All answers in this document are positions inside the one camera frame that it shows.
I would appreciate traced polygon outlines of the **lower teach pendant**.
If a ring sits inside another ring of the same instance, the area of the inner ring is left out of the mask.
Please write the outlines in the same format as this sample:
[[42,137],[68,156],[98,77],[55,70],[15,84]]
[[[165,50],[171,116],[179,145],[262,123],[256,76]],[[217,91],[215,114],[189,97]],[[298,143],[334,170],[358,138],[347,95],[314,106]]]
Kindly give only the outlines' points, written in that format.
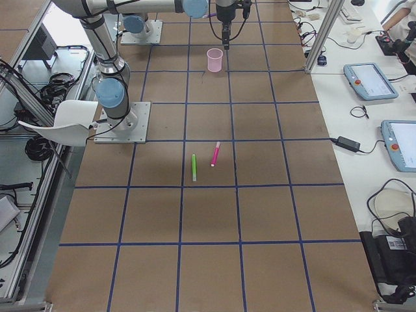
[[384,120],[381,134],[395,168],[399,172],[415,172],[415,121]]

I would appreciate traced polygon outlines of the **black power adapter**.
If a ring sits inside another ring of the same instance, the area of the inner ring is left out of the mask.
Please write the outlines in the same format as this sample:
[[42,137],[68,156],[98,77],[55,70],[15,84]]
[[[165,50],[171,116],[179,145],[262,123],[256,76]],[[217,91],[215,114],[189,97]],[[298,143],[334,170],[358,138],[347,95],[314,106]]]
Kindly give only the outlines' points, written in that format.
[[335,143],[337,146],[352,151],[354,153],[360,150],[360,143],[355,140],[350,140],[349,138],[339,136]]

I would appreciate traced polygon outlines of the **round white disc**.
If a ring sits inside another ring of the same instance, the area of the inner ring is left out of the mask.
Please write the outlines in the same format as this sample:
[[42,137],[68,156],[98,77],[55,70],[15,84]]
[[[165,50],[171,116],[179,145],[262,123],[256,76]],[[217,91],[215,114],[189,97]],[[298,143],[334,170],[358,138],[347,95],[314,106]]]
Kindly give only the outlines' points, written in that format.
[[413,216],[413,204],[411,195],[407,192],[384,189],[374,200],[376,216],[382,219],[382,222],[388,229],[398,231],[398,221]]

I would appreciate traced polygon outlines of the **black device box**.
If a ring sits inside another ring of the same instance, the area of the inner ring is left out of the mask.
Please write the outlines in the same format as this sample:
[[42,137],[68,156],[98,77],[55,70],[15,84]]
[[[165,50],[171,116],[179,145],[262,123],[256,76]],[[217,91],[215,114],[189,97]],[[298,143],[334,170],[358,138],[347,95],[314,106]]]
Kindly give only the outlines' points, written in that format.
[[392,294],[378,291],[389,304],[403,304],[415,296],[415,217],[401,218],[398,226],[392,235],[359,233],[375,284],[396,286]]

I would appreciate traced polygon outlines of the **aluminium frame post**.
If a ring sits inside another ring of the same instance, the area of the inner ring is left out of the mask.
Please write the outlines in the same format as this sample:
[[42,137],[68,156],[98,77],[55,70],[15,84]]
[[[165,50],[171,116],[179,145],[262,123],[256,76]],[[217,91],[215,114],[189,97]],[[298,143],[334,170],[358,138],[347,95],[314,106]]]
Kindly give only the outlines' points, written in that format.
[[311,51],[306,58],[304,68],[306,73],[312,72],[312,69],[317,62],[318,56],[320,55],[324,43],[329,36],[329,33],[335,23],[335,20],[337,19],[337,16],[339,15],[339,12],[341,11],[341,7],[344,2],[344,0],[333,0],[329,4],[326,15],[322,20],[320,29],[318,30],[317,37],[315,38]]

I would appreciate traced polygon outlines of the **pink mesh cup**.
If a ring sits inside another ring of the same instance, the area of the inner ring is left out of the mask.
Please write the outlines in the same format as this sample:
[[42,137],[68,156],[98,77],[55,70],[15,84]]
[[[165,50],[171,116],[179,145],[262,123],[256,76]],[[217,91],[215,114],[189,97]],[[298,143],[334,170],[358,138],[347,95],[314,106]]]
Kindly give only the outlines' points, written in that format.
[[207,69],[210,72],[216,73],[222,70],[223,51],[219,48],[211,48],[206,52],[207,55]]

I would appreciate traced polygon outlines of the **upper teach pendant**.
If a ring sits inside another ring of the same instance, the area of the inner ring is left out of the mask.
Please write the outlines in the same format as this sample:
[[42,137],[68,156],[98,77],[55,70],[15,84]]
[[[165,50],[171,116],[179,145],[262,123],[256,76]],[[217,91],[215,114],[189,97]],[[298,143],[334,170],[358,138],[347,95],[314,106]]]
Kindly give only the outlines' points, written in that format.
[[346,64],[343,72],[352,89],[364,101],[398,97],[398,92],[376,63]]

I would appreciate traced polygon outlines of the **teach pendant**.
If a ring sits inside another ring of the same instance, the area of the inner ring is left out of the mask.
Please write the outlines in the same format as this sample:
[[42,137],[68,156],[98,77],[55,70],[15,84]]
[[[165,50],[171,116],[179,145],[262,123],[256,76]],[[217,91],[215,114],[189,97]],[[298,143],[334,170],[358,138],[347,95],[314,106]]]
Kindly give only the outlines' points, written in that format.
[[398,97],[398,92],[376,63],[346,64],[343,72],[352,89],[364,101]]
[[415,172],[415,121],[384,120],[381,134],[395,168],[399,172]]

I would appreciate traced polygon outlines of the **green marker pen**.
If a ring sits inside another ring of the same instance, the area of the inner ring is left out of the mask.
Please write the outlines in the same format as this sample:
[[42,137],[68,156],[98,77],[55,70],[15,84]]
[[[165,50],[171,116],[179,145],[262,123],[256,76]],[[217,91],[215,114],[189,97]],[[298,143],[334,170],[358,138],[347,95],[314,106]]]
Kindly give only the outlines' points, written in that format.
[[191,156],[191,170],[192,170],[192,181],[197,182],[197,158],[193,153]]

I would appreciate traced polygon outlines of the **pink marker pen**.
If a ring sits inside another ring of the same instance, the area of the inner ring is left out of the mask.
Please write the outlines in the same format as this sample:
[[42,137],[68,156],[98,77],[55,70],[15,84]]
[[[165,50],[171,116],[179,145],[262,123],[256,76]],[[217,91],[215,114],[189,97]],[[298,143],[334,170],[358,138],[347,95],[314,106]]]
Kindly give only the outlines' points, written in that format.
[[216,166],[219,151],[220,151],[220,141],[218,141],[216,143],[216,146],[214,148],[213,157],[211,159],[211,167],[215,167]]

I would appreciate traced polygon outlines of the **person in white shirt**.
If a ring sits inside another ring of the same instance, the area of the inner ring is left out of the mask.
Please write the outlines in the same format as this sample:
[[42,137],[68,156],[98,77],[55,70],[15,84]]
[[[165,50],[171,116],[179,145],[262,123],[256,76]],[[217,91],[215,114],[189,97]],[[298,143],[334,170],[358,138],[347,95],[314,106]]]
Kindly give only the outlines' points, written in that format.
[[393,16],[383,24],[383,30],[388,32],[391,39],[389,50],[394,53],[403,52],[415,64],[415,0],[406,1]]

